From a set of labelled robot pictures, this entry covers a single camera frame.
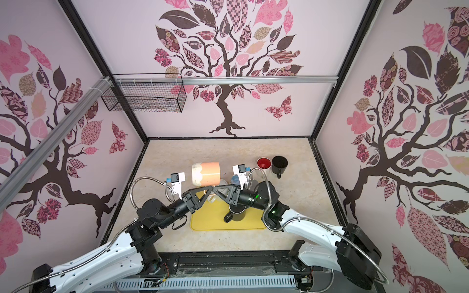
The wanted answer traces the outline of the cream and peach mug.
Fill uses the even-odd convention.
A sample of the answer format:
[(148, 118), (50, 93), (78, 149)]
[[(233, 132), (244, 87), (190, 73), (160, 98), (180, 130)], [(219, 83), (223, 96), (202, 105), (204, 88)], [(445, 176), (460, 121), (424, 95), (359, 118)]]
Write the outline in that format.
[(196, 187), (217, 186), (221, 181), (218, 162), (200, 162), (192, 165), (192, 183)]

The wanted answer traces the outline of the small white mug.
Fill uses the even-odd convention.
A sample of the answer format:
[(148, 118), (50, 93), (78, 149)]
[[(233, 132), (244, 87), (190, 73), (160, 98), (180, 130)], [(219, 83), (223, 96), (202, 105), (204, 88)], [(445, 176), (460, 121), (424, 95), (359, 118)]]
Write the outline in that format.
[(263, 170), (266, 174), (268, 174), (269, 172), (271, 172), (271, 168), (272, 168), (272, 162), (269, 158), (267, 157), (261, 157), (257, 160), (256, 162), (256, 165), (258, 168), (260, 168), (261, 170)]

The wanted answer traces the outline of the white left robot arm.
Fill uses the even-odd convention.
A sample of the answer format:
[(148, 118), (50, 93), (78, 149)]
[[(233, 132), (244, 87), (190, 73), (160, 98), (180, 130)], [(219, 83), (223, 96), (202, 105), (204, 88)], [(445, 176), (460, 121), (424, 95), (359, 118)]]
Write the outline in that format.
[(107, 244), (63, 265), (36, 268), (26, 289), (31, 293), (92, 293), (132, 275), (159, 274), (165, 265), (155, 243), (162, 238), (162, 230), (199, 210), (213, 190), (212, 186), (188, 190), (169, 206), (158, 199), (147, 200), (137, 210), (137, 219)]

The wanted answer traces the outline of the light blue butterfly mug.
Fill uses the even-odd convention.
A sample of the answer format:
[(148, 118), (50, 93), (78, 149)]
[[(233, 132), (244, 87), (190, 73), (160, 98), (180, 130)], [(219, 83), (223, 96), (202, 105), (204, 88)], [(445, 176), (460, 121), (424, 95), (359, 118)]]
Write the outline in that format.
[(241, 183), (238, 175), (233, 175), (231, 177), (230, 183), (234, 184), (236, 186), (241, 186), (241, 187), (243, 186), (243, 184)]

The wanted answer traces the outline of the white ribbed mug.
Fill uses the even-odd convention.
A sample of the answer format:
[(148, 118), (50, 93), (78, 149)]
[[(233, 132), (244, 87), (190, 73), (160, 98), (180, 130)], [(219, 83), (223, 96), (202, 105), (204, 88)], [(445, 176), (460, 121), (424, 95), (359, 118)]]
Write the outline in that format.
[[(221, 180), (220, 180), (220, 183), (219, 183), (219, 186), (226, 186), (227, 184), (228, 184), (228, 183), (226, 182), (226, 180), (221, 179)], [(218, 191), (218, 193), (221, 193), (221, 194), (223, 194), (223, 195), (225, 195), (225, 196), (228, 194), (228, 189), (227, 189), (227, 188), (218, 189), (217, 191)], [(218, 196), (216, 193), (212, 192), (212, 193), (209, 195), (207, 201), (210, 202), (210, 203), (214, 203), (214, 202), (217, 201), (218, 199), (219, 199), (219, 196)]]

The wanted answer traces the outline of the black mug white rim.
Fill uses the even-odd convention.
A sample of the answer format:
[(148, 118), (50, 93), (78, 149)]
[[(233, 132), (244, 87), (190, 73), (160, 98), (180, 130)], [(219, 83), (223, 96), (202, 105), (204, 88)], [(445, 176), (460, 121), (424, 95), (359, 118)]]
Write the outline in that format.
[(246, 207), (245, 206), (235, 206), (235, 205), (230, 205), (229, 210), (227, 214), (224, 216), (224, 222), (229, 223), (229, 222), (240, 222), (245, 218), (245, 211)]

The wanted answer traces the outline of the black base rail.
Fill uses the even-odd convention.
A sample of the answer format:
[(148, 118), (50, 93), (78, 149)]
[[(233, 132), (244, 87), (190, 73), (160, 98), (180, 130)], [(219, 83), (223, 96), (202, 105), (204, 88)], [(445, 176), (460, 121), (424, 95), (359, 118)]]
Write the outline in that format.
[(311, 268), (301, 264), (288, 250), (206, 251), (160, 253), (155, 277), (175, 277), (184, 273), (260, 271), (261, 273), (310, 275)]

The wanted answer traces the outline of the silver rail back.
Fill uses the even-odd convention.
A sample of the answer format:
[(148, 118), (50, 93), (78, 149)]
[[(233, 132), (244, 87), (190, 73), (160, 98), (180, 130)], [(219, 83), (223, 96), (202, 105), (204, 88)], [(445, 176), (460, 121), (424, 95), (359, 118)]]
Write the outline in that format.
[(118, 76), (114, 78), (117, 83), (176, 83), (180, 85), (234, 85), (234, 84), (336, 84), (337, 76), (313, 75), (313, 76), (254, 76), (254, 77), (137, 77), (125, 78)]

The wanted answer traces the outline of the silver rail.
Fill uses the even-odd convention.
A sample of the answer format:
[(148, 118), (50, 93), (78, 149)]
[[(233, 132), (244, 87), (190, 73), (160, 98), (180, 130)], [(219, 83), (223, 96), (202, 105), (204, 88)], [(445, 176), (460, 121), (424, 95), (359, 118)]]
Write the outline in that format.
[(118, 76), (114, 78), (117, 83), (176, 83), (180, 85), (234, 85), (234, 84), (336, 84), (337, 76), (313, 75), (313, 76), (254, 76), (254, 77), (137, 77), (125, 78)]
[(8, 176), (1, 185), (1, 211), (7, 208), (7, 205), (19, 194), (30, 177), (34, 175), (39, 167), (47, 160), (48, 156), (64, 140), (68, 132), (111, 85), (110, 78), (103, 77), (99, 79), (71, 112), (66, 115), (32, 153), (27, 156), (26, 160)]

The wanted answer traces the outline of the silver rail left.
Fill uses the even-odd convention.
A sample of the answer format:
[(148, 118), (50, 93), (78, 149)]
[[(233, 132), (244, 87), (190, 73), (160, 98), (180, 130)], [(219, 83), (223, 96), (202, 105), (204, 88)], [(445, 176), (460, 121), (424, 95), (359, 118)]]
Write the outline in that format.
[(30, 177), (34, 175), (39, 167), (47, 160), (48, 156), (64, 140), (68, 132), (111, 85), (110, 78), (103, 77), (99, 79), (71, 112), (66, 115), (32, 153), (27, 156), (26, 160), (8, 176), (1, 185), (1, 211), (7, 208), (7, 205), (19, 194)]

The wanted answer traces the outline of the black corner frame post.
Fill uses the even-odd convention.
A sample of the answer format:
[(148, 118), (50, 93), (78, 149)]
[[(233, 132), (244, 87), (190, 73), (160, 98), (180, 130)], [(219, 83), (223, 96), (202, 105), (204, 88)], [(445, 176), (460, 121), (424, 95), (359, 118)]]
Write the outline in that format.
[(61, 6), (62, 10), (64, 11), (65, 15), (67, 16), (68, 20), (72, 24), (73, 28), (75, 29), (76, 33), (78, 34), (79, 38), (81, 39), (83, 45), (87, 49), (88, 53), (90, 54), (91, 58), (93, 59), (95, 65), (97, 66), (100, 73), (105, 77), (109, 78), (111, 82), (111, 89), (115, 97), (117, 98), (118, 103), (122, 106), (124, 112), (126, 113), (127, 117), (129, 118), (132, 126), (136, 130), (138, 136), (140, 137), (141, 141), (144, 144), (149, 142), (148, 136), (145, 134), (143, 127), (139, 123), (138, 119), (136, 118), (135, 114), (131, 111), (131, 107), (128, 101), (125, 99), (121, 88), (117, 85), (116, 80), (114, 79), (114, 75), (112, 74), (110, 68), (108, 67), (103, 55), (101, 54), (100, 50), (98, 49), (94, 39), (90, 35), (88, 29), (86, 28), (83, 20), (79, 16), (78, 11), (76, 10), (75, 6), (73, 5), (72, 1), (70, 0), (58, 0), (59, 5)]

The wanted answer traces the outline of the black right corner post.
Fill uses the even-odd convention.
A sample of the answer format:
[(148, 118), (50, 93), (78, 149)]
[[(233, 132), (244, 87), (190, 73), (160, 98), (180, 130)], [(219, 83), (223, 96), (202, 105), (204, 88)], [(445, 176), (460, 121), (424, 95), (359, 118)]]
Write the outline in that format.
[(321, 109), (319, 118), (317, 119), (316, 126), (314, 127), (313, 132), (311, 133), (311, 141), (315, 141), (318, 138), (322, 127), (326, 122), (327, 116), (336, 100), (336, 97), (338, 96), (339, 91), (342, 88), (342, 85), (344, 84), (348, 73), (353, 65), (353, 62), (355, 61), (355, 58), (359, 53), (359, 49), (361, 48), (365, 37), (367, 36), (377, 14), (379, 13), (379, 9), (381, 8), (382, 3), (383, 1), (381, 0), (369, 1), (365, 13), (362, 17), (362, 20), (360, 21), (359, 27), (357, 28), (357, 31), (351, 42), (349, 50), (347, 51), (344, 61), (339, 69), (337, 82), (332, 87), (329, 95), (327, 96), (324, 106)]

